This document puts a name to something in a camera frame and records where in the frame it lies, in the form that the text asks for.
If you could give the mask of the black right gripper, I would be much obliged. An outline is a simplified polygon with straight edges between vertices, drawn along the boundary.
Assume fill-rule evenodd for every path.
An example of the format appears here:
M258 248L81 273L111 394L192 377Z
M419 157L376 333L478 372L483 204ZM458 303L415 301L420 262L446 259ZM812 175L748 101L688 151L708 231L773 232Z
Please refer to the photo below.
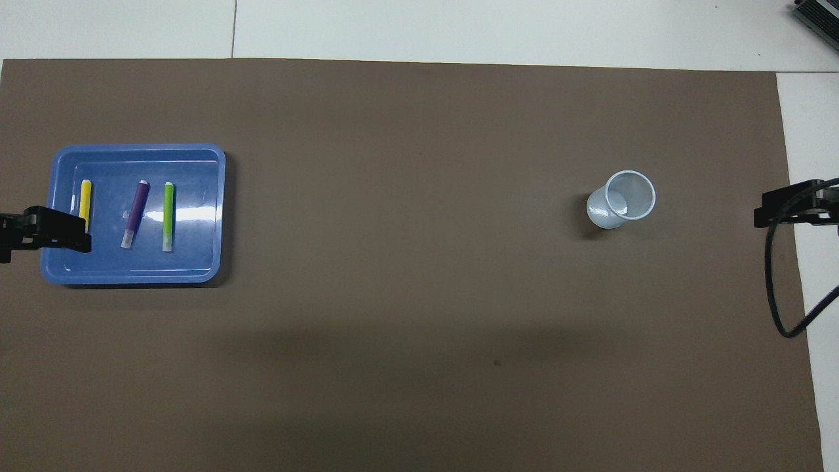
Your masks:
M781 207L792 197L823 183L824 180L803 180L803 182L764 192L761 206L753 210L753 227L767 228L776 221ZM795 203L779 219L779 223L836 226L838 224L838 187L826 187L816 192L816 199L805 199Z

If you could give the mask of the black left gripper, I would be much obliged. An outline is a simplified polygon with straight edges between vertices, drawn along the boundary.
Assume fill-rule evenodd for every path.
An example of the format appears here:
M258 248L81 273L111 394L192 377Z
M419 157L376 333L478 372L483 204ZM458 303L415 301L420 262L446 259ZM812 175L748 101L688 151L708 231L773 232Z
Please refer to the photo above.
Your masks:
M32 236L24 244L24 226ZM86 233L86 221L72 214L50 207L31 206L25 213L1 213L1 263L10 263L12 251L36 251L42 248L61 248L77 253L92 251L92 236Z

